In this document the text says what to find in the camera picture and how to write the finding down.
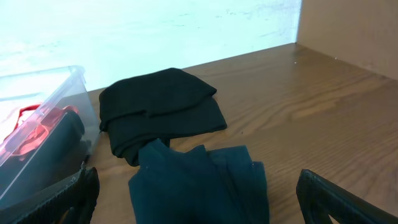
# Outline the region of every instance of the clear plastic container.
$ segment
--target clear plastic container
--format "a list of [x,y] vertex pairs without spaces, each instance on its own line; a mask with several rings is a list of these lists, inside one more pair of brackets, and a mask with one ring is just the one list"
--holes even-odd
[[92,154],[100,131],[83,74],[69,66],[0,76],[0,209],[74,174]]

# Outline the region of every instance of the folded black cloth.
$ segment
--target folded black cloth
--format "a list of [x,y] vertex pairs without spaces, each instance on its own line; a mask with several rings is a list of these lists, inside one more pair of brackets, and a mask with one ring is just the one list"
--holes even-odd
[[181,153],[155,140],[139,160],[129,181],[137,224],[269,222],[264,165],[245,146]]
[[100,129],[108,132],[116,157],[138,166],[138,150],[154,139],[169,146],[173,138],[225,129],[215,93],[176,68],[121,80],[99,95]]

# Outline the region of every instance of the red object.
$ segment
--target red object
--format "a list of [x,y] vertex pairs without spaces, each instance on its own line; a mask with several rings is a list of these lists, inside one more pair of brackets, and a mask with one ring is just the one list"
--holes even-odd
[[[32,105],[27,106],[25,108],[21,108],[19,110],[19,117],[17,123],[14,127],[15,131],[21,124],[20,118],[26,111],[34,111],[40,105]],[[50,134],[51,130],[57,125],[57,123],[61,120],[66,111],[72,110],[78,113],[78,110],[74,106],[66,106],[63,109],[53,108],[48,115],[37,125],[35,129],[33,129],[26,140],[19,145],[19,147],[12,153],[12,156],[21,156],[20,160],[24,160],[25,157],[23,155],[27,154],[30,151],[37,149],[45,140],[45,138]]]

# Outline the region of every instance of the teal garment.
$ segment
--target teal garment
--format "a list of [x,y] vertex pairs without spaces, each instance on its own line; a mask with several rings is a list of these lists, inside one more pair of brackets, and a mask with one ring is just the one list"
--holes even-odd
[[182,153],[157,139],[139,162],[129,181],[137,224],[269,223],[264,166],[245,146]]

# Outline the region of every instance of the wood grain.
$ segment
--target wood grain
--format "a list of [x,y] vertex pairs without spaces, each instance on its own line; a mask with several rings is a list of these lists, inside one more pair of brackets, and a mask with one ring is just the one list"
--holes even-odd
[[[395,80],[295,44],[185,70],[217,88],[228,129],[174,139],[172,147],[247,145],[266,168],[271,223],[303,223],[301,169],[398,215]],[[99,92],[90,93],[96,112]],[[101,183],[92,223],[135,223],[127,182],[138,168],[112,156],[106,134],[90,165]]]
[[398,79],[398,1],[303,0],[297,42]]

